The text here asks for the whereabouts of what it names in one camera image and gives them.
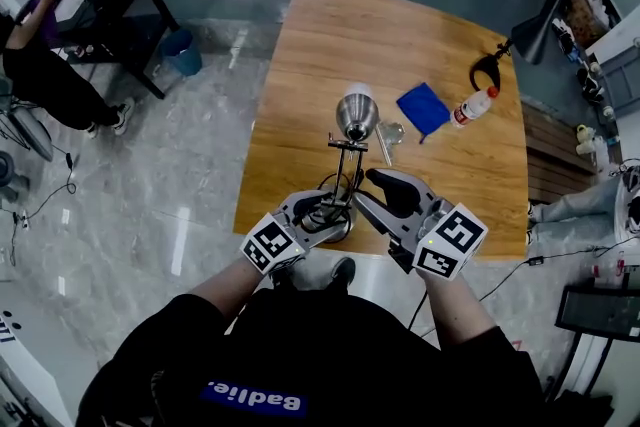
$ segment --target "wooden bench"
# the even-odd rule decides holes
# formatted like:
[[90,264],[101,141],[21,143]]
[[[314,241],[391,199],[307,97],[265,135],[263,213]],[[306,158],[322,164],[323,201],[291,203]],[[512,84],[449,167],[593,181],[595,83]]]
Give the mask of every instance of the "wooden bench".
[[596,167],[590,155],[577,155],[575,131],[522,104],[529,168],[529,199],[553,203],[564,194],[591,187]]

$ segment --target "white sneaker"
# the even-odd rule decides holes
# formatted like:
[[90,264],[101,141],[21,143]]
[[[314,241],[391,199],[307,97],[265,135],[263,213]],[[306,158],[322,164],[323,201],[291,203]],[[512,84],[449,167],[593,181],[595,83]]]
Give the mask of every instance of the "white sneaker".
[[531,201],[527,201],[527,217],[529,218],[530,223],[536,222],[536,218],[533,215],[533,205],[531,204]]
[[95,123],[91,123],[91,126],[87,128],[87,130],[85,130],[87,137],[89,139],[95,139],[96,137],[98,137],[99,128],[100,127],[98,127],[98,125],[96,125]]
[[136,106],[133,98],[127,98],[120,107],[118,107],[118,123],[113,125],[113,132],[120,136],[127,131],[129,120],[133,114],[133,109]]

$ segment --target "black lamp shade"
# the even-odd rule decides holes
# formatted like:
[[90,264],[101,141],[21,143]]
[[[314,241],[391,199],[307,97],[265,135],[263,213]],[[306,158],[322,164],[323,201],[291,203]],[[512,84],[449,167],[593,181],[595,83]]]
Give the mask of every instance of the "black lamp shade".
[[511,41],[518,53],[531,64],[539,64],[544,55],[547,30],[560,0],[546,0],[538,16],[511,29]]

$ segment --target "sneaker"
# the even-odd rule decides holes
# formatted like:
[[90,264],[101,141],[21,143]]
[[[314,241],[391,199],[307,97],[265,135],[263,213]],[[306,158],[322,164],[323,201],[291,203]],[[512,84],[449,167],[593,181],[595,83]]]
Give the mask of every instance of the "sneaker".
[[331,283],[343,282],[347,288],[356,276],[356,262],[353,258],[345,256],[331,271]]
[[98,125],[95,123],[91,123],[91,126],[85,130],[87,137],[89,139],[95,139],[98,137]]
[[531,224],[535,224],[537,222],[533,214],[533,205],[531,204],[531,201],[527,201],[527,218]]
[[113,131],[120,136],[127,131],[133,108],[136,106],[133,98],[127,98],[122,105],[118,107],[118,123],[113,126]]
[[293,285],[292,276],[293,265],[278,269],[269,275],[274,290],[296,290],[296,287]]

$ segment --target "gray pants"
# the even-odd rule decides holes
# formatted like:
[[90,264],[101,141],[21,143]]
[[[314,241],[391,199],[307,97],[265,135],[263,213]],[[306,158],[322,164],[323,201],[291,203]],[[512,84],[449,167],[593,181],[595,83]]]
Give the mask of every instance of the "gray pants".
[[551,205],[533,207],[537,223],[531,230],[527,255],[550,256],[610,247],[616,243],[614,220],[617,176],[577,194],[567,194]]

